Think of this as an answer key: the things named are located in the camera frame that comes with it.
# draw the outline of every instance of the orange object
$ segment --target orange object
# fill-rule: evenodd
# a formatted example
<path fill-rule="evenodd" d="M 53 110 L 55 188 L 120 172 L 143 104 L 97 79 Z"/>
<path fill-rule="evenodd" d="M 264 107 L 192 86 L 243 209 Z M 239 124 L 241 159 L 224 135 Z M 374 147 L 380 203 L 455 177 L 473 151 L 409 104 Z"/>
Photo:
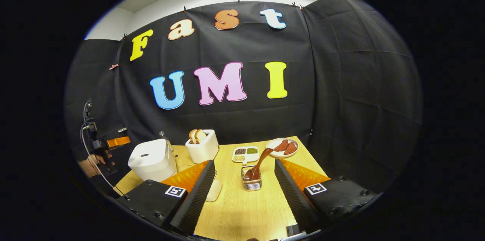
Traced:
<path fill-rule="evenodd" d="M 116 139 L 108 139 L 106 143 L 108 144 L 109 148 L 115 147 L 115 146 L 122 146 L 123 144 L 127 144 L 130 142 L 129 137 L 121 137 L 121 138 L 116 138 Z"/>
<path fill-rule="evenodd" d="M 325 177 L 322 174 L 314 172 L 301 165 L 297 165 L 296 163 L 284 159 L 280 159 L 280 161 L 288 171 L 289 175 L 293 178 L 293 181 L 296 183 L 296 186 L 298 186 L 301 192 L 303 192 L 305 187 L 330 180 L 329 177 Z"/>
<path fill-rule="evenodd" d="M 206 168 L 208 162 L 208 160 L 206 160 L 205 162 L 201 162 L 198 165 L 194 165 L 189 169 L 185 169 L 182 172 L 175 174 L 161 182 L 170 186 L 184 188 L 187 190 L 187 193 L 190 193 L 192 188 L 194 188 L 194 186 L 196 185 L 200 174 L 202 173 L 204 168 Z"/>

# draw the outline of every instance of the wooden table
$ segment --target wooden table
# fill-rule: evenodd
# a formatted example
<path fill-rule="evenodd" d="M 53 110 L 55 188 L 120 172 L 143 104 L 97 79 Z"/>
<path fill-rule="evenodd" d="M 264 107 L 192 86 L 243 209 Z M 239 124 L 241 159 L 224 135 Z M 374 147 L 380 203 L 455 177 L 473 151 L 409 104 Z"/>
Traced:
<path fill-rule="evenodd" d="M 298 137 L 289 138 L 297 141 L 299 147 L 295 155 L 286 159 L 326 176 Z M 258 146 L 262 152 L 267 142 L 220 145 L 214 164 L 217 171 L 215 178 L 222 182 L 222 189 L 215 201 L 204 203 L 194 234 L 223 241 L 246 241 L 250 238 L 271 240 L 288 236 L 286 226 L 295 225 L 296 221 L 274 175 L 275 158 L 268 156 L 263 160 L 260 167 L 262 187 L 258 191 L 244 190 L 242 163 L 232 161 L 236 147 Z M 173 148 L 179 172 L 194 165 L 185 146 Z M 247 165 L 256 163 L 258 161 L 248 162 Z M 130 171 L 116 187 L 127 193 L 141 183 L 142 180 Z"/>

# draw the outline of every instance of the black fabric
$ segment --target black fabric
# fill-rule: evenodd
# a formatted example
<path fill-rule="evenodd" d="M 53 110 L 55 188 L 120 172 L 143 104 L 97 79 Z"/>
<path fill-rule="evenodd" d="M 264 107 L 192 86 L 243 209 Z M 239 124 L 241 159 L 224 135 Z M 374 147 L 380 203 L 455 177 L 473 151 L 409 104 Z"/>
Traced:
<path fill-rule="evenodd" d="M 89 98 L 92 98 L 90 117 L 96 122 L 97 139 L 126 136 L 124 133 L 118 133 L 124 125 L 116 108 L 114 72 L 109 70 L 111 65 L 116 63 L 118 48 L 119 41 L 86 40 L 80 44 L 71 63 L 64 95 L 64 117 L 70 142 L 70 145 L 66 146 L 66 151 L 72 151 L 78 161 L 86 160 L 88 156 L 80 139 L 80 128 L 83 125 L 83 108 Z M 115 163 L 118 172 L 110 175 L 109 181 L 116 184 L 130 171 L 127 162 L 133 148 L 134 145 L 129 143 L 111 151 L 111 161 Z"/>
<path fill-rule="evenodd" d="M 421 125 L 412 55 L 361 0 L 318 0 L 304 15 L 316 80 L 309 150 L 329 177 L 381 192 L 407 163 Z"/>
<path fill-rule="evenodd" d="M 273 8 L 283 14 L 286 28 L 271 28 L 260 11 Z M 232 30 L 215 28 L 215 15 L 235 9 L 239 25 Z M 168 40 L 170 26 L 183 19 L 192 20 L 195 32 L 188 37 Z M 140 58 L 130 61 L 132 39 L 152 29 Z M 299 8 L 279 3 L 220 3 L 175 13 L 154 21 L 127 36 L 122 42 L 116 86 L 119 110 L 136 143 L 150 141 L 165 131 L 173 144 L 183 145 L 194 128 L 214 129 L 220 144 L 263 141 L 298 136 L 308 143 L 313 121 L 313 60 L 308 29 Z M 194 70 L 210 67 L 221 77 L 224 66 L 241 62 L 241 80 L 247 99 L 230 102 L 224 99 L 201 106 L 200 84 Z M 286 98 L 269 99 L 271 61 L 286 63 L 284 70 Z M 168 75 L 183 71 L 184 103 L 174 110 L 156 104 L 151 79 L 165 77 L 168 99 L 175 97 Z"/>

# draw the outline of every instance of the metal basket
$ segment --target metal basket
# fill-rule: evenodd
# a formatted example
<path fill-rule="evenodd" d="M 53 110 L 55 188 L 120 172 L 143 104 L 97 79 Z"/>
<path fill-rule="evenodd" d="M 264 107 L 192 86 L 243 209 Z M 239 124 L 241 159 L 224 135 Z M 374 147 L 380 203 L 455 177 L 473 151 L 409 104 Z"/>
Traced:
<path fill-rule="evenodd" d="M 244 181 L 244 175 L 246 174 L 246 172 L 253 168 L 254 165 L 247 165 L 247 166 L 243 166 L 241 167 L 241 180 L 242 180 L 242 184 L 244 186 L 244 189 L 246 191 L 256 191 L 256 190 L 259 190 L 261 189 L 261 186 L 262 186 L 262 180 L 261 180 L 261 170 L 260 171 L 260 178 L 259 179 L 255 179 L 255 180 L 249 180 L 249 181 Z"/>

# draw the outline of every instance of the spoon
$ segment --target spoon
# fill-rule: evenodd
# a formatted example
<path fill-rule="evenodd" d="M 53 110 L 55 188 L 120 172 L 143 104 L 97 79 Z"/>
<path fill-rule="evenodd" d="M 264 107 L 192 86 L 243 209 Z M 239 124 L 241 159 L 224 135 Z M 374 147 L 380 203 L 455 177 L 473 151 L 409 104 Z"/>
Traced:
<path fill-rule="evenodd" d="M 261 162 L 263 161 L 263 159 L 269 155 L 269 153 L 271 153 L 274 149 L 271 149 L 271 148 L 266 148 L 263 153 L 261 153 L 261 156 L 260 156 L 260 161 L 258 161 L 258 163 L 256 164 L 255 167 L 249 169 L 246 174 L 244 175 L 244 181 L 249 181 L 249 180 L 255 180 L 255 179 L 259 179 L 260 177 L 260 165 L 261 165 Z"/>

